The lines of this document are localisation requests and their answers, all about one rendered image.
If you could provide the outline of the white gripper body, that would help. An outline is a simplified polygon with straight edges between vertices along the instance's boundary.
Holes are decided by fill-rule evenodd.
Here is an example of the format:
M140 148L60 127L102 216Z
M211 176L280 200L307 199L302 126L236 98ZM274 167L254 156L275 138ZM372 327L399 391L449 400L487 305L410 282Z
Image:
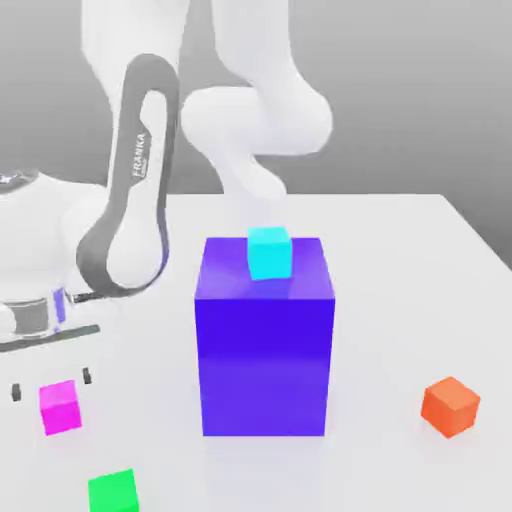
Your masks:
M102 330L97 324L64 329L42 337L0 343L0 374L24 374L90 367L98 358Z

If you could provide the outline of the small magenta cube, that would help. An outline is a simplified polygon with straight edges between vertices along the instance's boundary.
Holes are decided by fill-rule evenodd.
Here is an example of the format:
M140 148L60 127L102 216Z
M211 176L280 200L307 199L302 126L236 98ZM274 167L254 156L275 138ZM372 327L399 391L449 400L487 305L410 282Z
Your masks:
M82 427L74 380L41 387L39 389L39 409L46 436Z

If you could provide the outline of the small green cube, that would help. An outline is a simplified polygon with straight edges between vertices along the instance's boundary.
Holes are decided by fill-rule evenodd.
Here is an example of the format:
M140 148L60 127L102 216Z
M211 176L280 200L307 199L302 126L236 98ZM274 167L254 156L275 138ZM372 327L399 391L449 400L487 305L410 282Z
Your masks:
M88 501L89 512L140 512L133 470L90 479Z

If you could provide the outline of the small cyan cube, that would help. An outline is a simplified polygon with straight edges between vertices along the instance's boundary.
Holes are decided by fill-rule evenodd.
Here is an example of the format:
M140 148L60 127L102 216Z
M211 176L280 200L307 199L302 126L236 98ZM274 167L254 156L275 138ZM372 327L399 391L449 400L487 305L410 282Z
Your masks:
M247 260L253 280L288 279L292 274L292 241L283 226L248 230Z

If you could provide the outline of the small orange cube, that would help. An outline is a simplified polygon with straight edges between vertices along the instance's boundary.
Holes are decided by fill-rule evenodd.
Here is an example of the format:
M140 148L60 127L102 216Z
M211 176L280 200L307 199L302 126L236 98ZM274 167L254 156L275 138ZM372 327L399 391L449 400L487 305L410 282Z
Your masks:
M481 398L456 378L444 378L425 389L421 417L445 438L475 423Z

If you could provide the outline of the large blue box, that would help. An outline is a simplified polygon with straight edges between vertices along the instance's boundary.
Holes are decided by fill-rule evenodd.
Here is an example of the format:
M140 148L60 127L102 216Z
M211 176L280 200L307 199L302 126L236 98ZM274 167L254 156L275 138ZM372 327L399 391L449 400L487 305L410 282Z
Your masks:
M254 281L246 239L205 242L194 306L206 436L325 432L335 293L321 241L292 249L290 278Z

